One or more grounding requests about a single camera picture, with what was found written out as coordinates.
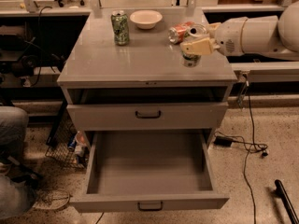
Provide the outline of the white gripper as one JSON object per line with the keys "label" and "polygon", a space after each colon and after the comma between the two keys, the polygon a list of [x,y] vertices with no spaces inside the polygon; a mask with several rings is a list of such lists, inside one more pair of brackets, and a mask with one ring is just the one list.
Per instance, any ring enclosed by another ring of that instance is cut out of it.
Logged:
{"label": "white gripper", "polygon": [[225,56],[241,56],[242,32],[247,17],[233,18],[223,22],[210,23],[206,28],[214,38],[199,38],[184,41],[180,44],[181,50],[187,55],[209,55],[216,49]]}

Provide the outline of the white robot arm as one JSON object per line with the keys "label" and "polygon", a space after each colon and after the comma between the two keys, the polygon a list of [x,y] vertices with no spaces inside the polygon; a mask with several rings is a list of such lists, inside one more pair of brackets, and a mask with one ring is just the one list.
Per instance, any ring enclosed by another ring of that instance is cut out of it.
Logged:
{"label": "white robot arm", "polygon": [[185,55],[224,56],[258,54],[279,60],[299,59],[299,3],[288,6],[280,17],[239,17],[204,26],[204,32],[180,43]]}

